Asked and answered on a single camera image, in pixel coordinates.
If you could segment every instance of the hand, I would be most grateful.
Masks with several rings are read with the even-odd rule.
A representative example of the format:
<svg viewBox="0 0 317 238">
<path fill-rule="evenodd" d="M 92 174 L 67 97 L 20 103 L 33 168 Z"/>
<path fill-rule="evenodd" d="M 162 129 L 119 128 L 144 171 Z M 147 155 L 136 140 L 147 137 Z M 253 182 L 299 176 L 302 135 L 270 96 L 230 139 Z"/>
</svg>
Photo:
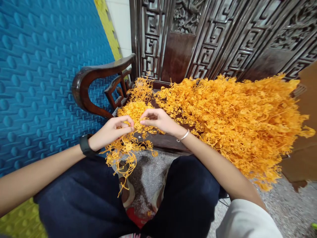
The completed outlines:
<svg viewBox="0 0 317 238">
<path fill-rule="evenodd" d="M 182 138 L 187 130 L 178 125 L 172 118 L 167 115 L 167 113 L 159 108 L 159 109 L 147 109 L 142 114 L 140 119 L 148 117 L 149 120 L 142 120 L 140 123 L 145 126 L 154 126 L 159 128 L 161 131 L 173 135 L 175 137 Z"/>
<path fill-rule="evenodd" d="M 88 139 L 90 148 L 94 151 L 100 150 L 102 147 L 109 145 L 111 142 L 121 136 L 134 131 L 134 122 L 129 116 L 120 116 L 110 118 L 109 121 Z"/>
</svg>

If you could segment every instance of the carved wood panel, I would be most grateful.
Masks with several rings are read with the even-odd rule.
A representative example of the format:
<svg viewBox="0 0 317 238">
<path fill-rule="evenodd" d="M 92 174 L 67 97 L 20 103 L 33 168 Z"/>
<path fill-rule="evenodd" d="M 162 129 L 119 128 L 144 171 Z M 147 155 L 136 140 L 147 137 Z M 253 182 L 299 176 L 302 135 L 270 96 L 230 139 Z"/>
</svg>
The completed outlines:
<svg viewBox="0 0 317 238">
<path fill-rule="evenodd" d="M 156 88 L 220 73 L 255 80 L 285 71 L 293 79 L 317 58 L 317 0 L 130 0 L 130 5 L 139 74 L 151 69 Z"/>
</svg>

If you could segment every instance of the terrazzo floor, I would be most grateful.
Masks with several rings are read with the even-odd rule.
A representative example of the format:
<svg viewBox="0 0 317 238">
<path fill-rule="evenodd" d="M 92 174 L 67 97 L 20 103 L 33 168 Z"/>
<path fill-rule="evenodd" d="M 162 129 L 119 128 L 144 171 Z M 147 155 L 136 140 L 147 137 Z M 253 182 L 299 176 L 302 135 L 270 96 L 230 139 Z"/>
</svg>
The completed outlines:
<svg viewBox="0 0 317 238">
<path fill-rule="evenodd" d="M 152 196 L 161 187 L 166 168 L 179 155 L 161 151 L 156 158 L 153 158 L 149 151 L 135 154 L 137 166 L 129 177 L 136 192 L 131 207 L 135 208 L 136 215 L 142 217 L 151 209 Z M 283 237 L 317 237 L 310 226 L 312 222 L 317 222 L 317 183 L 308 183 L 296 193 L 292 185 L 282 178 L 271 191 L 260 192 L 260 195 Z M 230 204 L 230 199 L 221 201 Z M 219 202 L 208 238 L 216 237 L 215 230 L 226 211 L 227 207 Z"/>
</svg>

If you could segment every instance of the orange dried plant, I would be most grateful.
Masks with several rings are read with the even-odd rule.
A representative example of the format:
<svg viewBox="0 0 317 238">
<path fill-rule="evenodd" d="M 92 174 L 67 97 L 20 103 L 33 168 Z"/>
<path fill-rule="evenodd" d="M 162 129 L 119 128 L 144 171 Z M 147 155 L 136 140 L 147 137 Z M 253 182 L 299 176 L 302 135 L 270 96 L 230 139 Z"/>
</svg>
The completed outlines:
<svg viewBox="0 0 317 238">
<path fill-rule="evenodd" d="M 140 117 L 148 108 L 153 108 L 150 102 L 147 104 L 146 101 L 152 97 L 152 82 L 147 80 L 147 78 L 138 78 L 135 87 L 130 89 L 128 93 L 130 94 L 130 102 L 127 103 L 124 107 L 118 110 L 118 116 L 129 115 L 134 121 L 134 132 L 126 134 L 119 138 L 118 140 L 110 143 L 106 146 L 106 150 L 101 152 L 101 154 L 108 153 L 106 164 L 108 166 L 116 167 L 116 172 L 121 173 L 125 178 L 129 177 L 132 171 L 134 170 L 137 160 L 134 154 L 134 151 L 140 151 L 148 149 L 152 151 L 152 155 L 156 157 L 158 152 L 153 150 L 153 144 L 149 140 L 145 140 L 147 137 L 147 132 L 156 134 L 158 131 L 164 133 L 157 128 L 154 127 L 145 127 L 140 124 Z M 135 133 L 142 133 L 143 141 L 138 141 L 136 137 L 134 137 Z M 122 157 L 124 155 L 128 155 L 126 161 L 124 162 L 124 166 L 128 167 L 128 171 L 123 172 L 122 168 L 120 168 L 120 162 L 122 161 Z M 125 182 L 122 185 L 122 188 L 128 189 L 125 187 Z"/>
<path fill-rule="evenodd" d="M 284 82 L 283 77 L 243 83 L 222 75 L 216 80 L 184 79 L 162 87 L 155 97 L 175 121 L 193 126 L 193 134 L 268 191 L 281 177 L 281 154 L 291 153 L 297 136 L 315 134 L 309 127 L 302 129 L 309 116 L 301 115 L 290 97 L 299 80 Z"/>
</svg>

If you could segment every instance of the watch strap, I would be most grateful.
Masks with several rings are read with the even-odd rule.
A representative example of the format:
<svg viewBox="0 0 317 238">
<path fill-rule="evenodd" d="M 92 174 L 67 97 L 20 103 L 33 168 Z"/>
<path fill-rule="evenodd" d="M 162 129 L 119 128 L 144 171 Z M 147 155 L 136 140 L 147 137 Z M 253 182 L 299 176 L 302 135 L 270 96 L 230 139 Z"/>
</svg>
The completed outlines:
<svg viewBox="0 0 317 238">
<path fill-rule="evenodd" d="M 87 157 L 94 157 L 96 154 L 98 154 L 100 152 L 100 150 L 98 151 L 93 151 L 89 144 L 88 144 L 88 139 L 92 137 L 92 134 L 86 134 L 82 137 L 80 137 L 79 139 L 79 145 L 80 145 L 80 149 L 82 150 L 83 154 Z"/>
</svg>

